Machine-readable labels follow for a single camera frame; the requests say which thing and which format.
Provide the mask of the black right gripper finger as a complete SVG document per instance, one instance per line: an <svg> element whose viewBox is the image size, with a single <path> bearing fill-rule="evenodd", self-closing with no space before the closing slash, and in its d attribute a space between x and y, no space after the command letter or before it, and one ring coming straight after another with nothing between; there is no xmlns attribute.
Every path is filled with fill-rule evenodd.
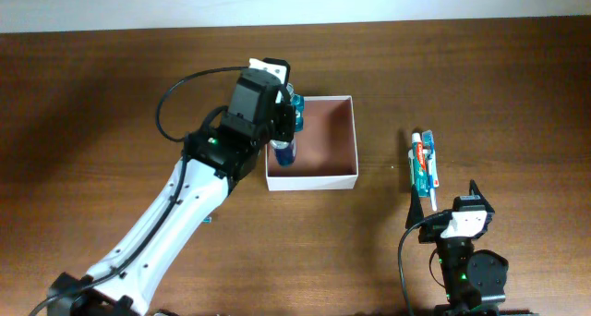
<svg viewBox="0 0 591 316"><path fill-rule="evenodd" d="M421 205L421 198L415 185L411 187L410 207L405 221L405 228L410 229L424 219L424 212Z"/></svg>
<svg viewBox="0 0 591 316"><path fill-rule="evenodd" d="M478 196L480 199L484 198L482 192L479 190L479 188L476 184L476 181L474 179L471 179L469 181L469 194L471 196Z"/></svg>

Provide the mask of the teal Listerine mouthwash bottle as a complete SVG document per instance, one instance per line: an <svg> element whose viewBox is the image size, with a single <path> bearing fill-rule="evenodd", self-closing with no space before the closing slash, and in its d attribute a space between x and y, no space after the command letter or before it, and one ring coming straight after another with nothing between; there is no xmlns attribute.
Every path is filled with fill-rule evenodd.
<svg viewBox="0 0 591 316"><path fill-rule="evenodd" d="M303 113L305 110L305 100L303 96L295 93L295 89L291 83L286 85L286 89L291 97L291 105L295 108L295 133L297 133L304 128Z"/></svg>

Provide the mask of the clear foam soap pump bottle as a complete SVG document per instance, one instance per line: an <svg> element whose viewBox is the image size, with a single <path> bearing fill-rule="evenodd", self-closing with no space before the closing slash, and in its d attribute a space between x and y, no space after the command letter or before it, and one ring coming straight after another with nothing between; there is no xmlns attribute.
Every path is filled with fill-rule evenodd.
<svg viewBox="0 0 591 316"><path fill-rule="evenodd" d="M270 145L279 166L290 166L296 159L296 139L291 141L272 140Z"/></svg>

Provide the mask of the red green toothpaste tube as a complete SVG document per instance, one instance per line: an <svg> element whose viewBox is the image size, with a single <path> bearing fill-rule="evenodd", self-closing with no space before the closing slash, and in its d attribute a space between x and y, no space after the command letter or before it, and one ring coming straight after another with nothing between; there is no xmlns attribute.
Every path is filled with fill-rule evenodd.
<svg viewBox="0 0 591 316"><path fill-rule="evenodd" d="M423 153L423 141L419 133L411 136L410 164L413 186L420 198L429 196L427 164Z"/></svg>

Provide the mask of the blue white toothbrush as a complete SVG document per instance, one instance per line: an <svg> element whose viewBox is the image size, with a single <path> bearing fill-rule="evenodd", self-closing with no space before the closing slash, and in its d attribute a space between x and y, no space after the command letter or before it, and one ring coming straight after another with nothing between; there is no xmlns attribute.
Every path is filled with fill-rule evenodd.
<svg viewBox="0 0 591 316"><path fill-rule="evenodd" d="M427 164L428 174L428 194L433 212L438 210L438 202L436 196L436 189L440 185L437 173L437 160L433 132L431 130L424 131L422 134L423 140L423 154Z"/></svg>

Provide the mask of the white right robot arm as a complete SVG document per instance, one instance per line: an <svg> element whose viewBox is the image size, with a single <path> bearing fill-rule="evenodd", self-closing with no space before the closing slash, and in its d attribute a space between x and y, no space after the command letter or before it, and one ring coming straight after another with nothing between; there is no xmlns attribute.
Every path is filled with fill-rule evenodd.
<svg viewBox="0 0 591 316"><path fill-rule="evenodd" d="M419 231L421 244L434 244L431 256L439 259L447 302L433 308L433 315L502 315L508 261L487 249L476 250L474 242L488 231L495 210L475 181L469 194L453 200L452 208L429 216L423 214L416 187L398 250L406 238Z"/></svg>

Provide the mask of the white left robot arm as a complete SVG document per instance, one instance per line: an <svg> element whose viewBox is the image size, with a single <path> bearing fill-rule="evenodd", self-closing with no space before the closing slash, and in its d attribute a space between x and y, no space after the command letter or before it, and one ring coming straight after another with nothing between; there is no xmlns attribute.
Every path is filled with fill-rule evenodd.
<svg viewBox="0 0 591 316"><path fill-rule="evenodd" d="M61 273L33 310L50 315L144 315L168 268L202 222L257 164L270 141L290 141L296 109L284 60L250 59L228 105L178 139L181 157L125 237L77 279Z"/></svg>

